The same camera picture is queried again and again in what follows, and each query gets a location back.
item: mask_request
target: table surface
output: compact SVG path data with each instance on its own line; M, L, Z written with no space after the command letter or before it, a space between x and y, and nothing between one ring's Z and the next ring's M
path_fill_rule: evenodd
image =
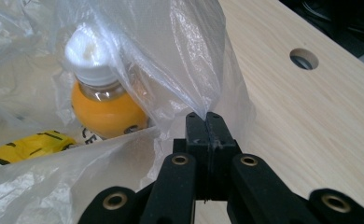
M247 152L304 198L330 188L364 206L364 64L276 0L220 4L257 111ZM294 49L318 67L296 66ZM230 223L225 208L198 203L196 223Z

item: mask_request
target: juice bottle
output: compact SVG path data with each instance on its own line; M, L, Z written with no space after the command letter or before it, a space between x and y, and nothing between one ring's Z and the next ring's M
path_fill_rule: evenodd
M83 126L103 138L146 128L146 114L111 73L108 49L95 31L77 29L65 47L65 57L77 77L71 100Z

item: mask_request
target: hole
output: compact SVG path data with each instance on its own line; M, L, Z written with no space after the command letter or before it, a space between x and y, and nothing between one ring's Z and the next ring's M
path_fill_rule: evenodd
M176 165L185 165L189 160L185 156L174 156L172 161Z
M116 210L124 206L127 202L127 195L123 192L109 194L103 201L103 207L107 210Z
M327 207L336 212L348 213L351 211L350 204L336 195L325 194L321 199Z
M294 49L289 53L289 58L299 68L305 70L316 69L319 65L316 56L307 49Z
M157 224L173 224L173 221L168 217L161 217L156 222Z
M247 165L247 166L256 166L258 165L258 161L255 160L254 158L252 157L249 157L249 156L244 156L241 158L241 162L244 164L244 165Z

